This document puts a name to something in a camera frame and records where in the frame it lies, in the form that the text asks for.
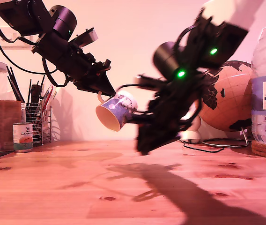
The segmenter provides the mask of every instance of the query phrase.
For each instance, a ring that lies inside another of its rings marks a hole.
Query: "white wall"
[[[156,48],[166,42],[175,41],[186,27],[193,24],[202,4],[206,0],[44,0],[49,9],[63,5],[77,17],[74,32],[81,34],[86,28],[94,27],[99,39],[83,50],[91,52],[97,61],[110,59],[111,71],[108,78],[114,88],[132,83],[137,74],[145,73],[160,77],[152,64]],[[251,61],[253,49],[261,32],[266,27],[266,0],[257,13],[256,21],[232,60]],[[35,71],[43,71],[41,57],[30,50],[6,50],[17,64]],[[0,61],[10,63],[0,53]],[[16,77],[23,95],[27,95],[29,80],[34,83],[41,75],[26,74],[15,68]],[[64,76],[54,75],[63,82]],[[139,109],[146,108],[153,92],[128,88],[137,99]],[[137,135],[136,125],[127,124],[118,133],[106,129],[97,119],[95,107],[99,104],[96,94],[78,91],[68,84],[60,90],[53,103],[55,116],[54,131],[61,140],[120,140],[132,139]],[[222,137],[227,134],[203,124],[200,128],[203,138]]]

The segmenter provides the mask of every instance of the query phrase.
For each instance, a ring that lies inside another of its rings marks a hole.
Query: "globe stand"
[[[211,146],[211,147],[217,147],[217,148],[245,148],[249,146],[249,139],[247,138],[244,129],[241,128],[241,132],[244,135],[244,139],[236,139],[236,138],[210,138],[202,141],[203,144]],[[245,145],[225,145],[225,144],[211,144],[207,143],[210,141],[243,141],[245,142]]]

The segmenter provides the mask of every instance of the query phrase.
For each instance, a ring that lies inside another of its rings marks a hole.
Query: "white mug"
[[[101,104],[96,107],[96,115],[105,127],[115,132],[120,131],[137,110],[135,98],[127,91],[121,90],[107,100],[102,99],[101,92],[97,96]]]

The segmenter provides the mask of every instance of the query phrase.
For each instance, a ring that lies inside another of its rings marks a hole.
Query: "metal frame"
[[[50,109],[42,109],[41,103],[26,103],[26,122],[33,123],[33,144],[44,145],[44,141],[52,142],[52,106]],[[44,122],[50,124],[50,132],[44,137]]]
[[[203,144],[211,146],[211,147],[218,147],[218,148],[245,148],[247,146],[249,146],[249,139],[247,138],[244,129],[241,128],[241,132],[244,136],[244,139],[236,139],[236,138],[211,138],[211,139],[206,139],[204,141],[202,141]],[[211,144],[211,143],[207,143],[210,141],[244,141],[245,145],[225,145],[225,144]]]

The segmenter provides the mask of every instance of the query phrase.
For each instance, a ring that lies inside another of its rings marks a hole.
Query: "table surface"
[[[53,142],[1,157],[0,225],[266,225],[266,158],[250,148],[134,148]]]

